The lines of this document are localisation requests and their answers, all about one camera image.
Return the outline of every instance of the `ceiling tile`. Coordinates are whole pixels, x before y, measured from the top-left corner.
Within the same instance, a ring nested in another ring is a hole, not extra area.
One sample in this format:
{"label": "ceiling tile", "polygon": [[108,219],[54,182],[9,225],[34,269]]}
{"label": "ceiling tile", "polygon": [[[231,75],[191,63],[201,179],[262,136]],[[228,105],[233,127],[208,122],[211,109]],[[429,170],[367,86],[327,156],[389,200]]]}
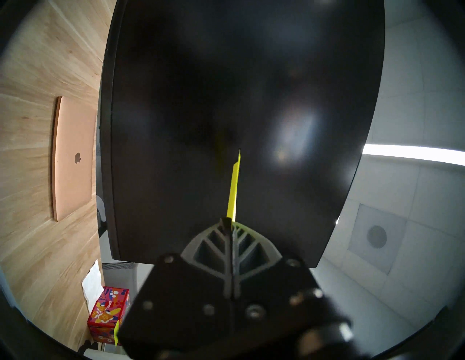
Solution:
{"label": "ceiling tile", "polygon": [[421,145],[425,119],[423,93],[380,98],[373,115],[373,144]]}
{"label": "ceiling tile", "polygon": [[420,52],[412,26],[400,25],[386,31],[385,53],[379,96],[411,94],[423,91]]}
{"label": "ceiling tile", "polygon": [[358,202],[350,199],[345,201],[338,224],[334,227],[331,238],[323,253],[326,259],[338,267],[341,266],[344,254],[349,247],[350,236],[358,209]]}
{"label": "ceiling tile", "polygon": [[384,7],[386,28],[417,19],[427,13],[426,6],[419,0],[385,0]]}
{"label": "ceiling tile", "polygon": [[409,221],[389,278],[401,282],[432,304],[444,306],[442,284],[465,243]]}
{"label": "ceiling tile", "polygon": [[400,160],[363,155],[348,197],[408,217],[419,167]]}
{"label": "ceiling tile", "polygon": [[465,65],[443,27],[435,20],[414,24],[426,92],[465,90]]}
{"label": "ceiling tile", "polygon": [[326,246],[325,251],[323,252],[323,257],[326,260],[329,260],[334,266],[340,268],[346,251],[347,249],[340,246],[339,244],[331,242],[330,240]]}
{"label": "ceiling tile", "polygon": [[437,294],[437,302],[452,308],[465,288],[465,254],[454,261]]}
{"label": "ceiling tile", "polygon": [[354,253],[347,251],[342,263],[342,271],[358,282],[375,296],[381,295],[381,290],[387,275],[373,265],[367,263]]}
{"label": "ceiling tile", "polygon": [[434,306],[390,277],[384,284],[380,300],[414,325],[417,330],[438,314]]}
{"label": "ceiling tile", "polygon": [[388,274],[404,238],[405,224],[403,217],[360,204],[349,251]]}
{"label": "ceiling tile", "polygon": [[424,166],[418,177],[410,219],[465,238],[465,172]]}
{"label": "ceiling tile", "polygon": [[432,92],[425,96],[425,144],[465,150],[465,92]]}

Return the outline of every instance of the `yellow sticky note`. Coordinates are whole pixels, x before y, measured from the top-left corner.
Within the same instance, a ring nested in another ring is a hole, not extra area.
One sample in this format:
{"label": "yellow sticky note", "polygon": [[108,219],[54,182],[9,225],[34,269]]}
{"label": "yellow sticky note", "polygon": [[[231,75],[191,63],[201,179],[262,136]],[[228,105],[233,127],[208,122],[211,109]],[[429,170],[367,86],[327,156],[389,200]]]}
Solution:
{"label": "yellow sticky note", "polygon": [[231,188],[229,190],[228,211],[226,217],[236,221],[237,182],[239,180],[240,150],[237,162],[232,167]]}
{"label": "yellow sticky note", "polygon": [[115,346],[118,344],[118,330],[120,329],[120,321],[118,320],[115,325],[115,330],[113,331],[113,335],[115,337]]}

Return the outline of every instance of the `floral pattern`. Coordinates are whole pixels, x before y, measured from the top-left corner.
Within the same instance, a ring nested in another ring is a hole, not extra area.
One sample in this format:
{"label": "floral pattern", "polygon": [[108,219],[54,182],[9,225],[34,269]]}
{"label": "floral pattern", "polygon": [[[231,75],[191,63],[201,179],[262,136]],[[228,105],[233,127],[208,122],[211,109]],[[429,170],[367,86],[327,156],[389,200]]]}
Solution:
{"label": "floral pattern", "polygon": [[104,287],[87,320],[94,341],[114,344],[114,328],[121,321],[129,302],[129,290]]}

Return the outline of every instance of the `white tissue paper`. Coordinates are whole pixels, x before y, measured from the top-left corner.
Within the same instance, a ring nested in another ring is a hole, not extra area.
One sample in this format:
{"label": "white tissue paper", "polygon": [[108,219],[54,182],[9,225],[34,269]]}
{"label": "white tissue paper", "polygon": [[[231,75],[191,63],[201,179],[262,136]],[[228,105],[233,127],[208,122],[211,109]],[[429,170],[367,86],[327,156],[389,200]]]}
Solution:
{"label": "white tissue paper", "polygon": [[93,307],[100,295],[102,295],[102,277],[100,275],[99,260],[95,260],[94,265],[90,268],[89,273],[86,275],[82,282],[82,289],[84,290],[84,297],[87,301],[87,309],[89,314],[92,312]]}

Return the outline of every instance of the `wooden surface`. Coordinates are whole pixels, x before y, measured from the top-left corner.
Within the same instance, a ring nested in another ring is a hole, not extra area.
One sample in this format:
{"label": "wooden surface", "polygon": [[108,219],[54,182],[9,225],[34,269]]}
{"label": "wooden surface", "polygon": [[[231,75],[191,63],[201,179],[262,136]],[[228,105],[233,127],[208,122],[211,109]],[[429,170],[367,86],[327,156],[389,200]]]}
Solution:
{"label": "wooden surface", "polygon": [[81,282],[100,259],[95,151],[91,202],[55,222],[54,107],[69,96],[97,109],[115,3],[41,1],[0,59],[0,265],[26,317],[75,350],[90,336]]}

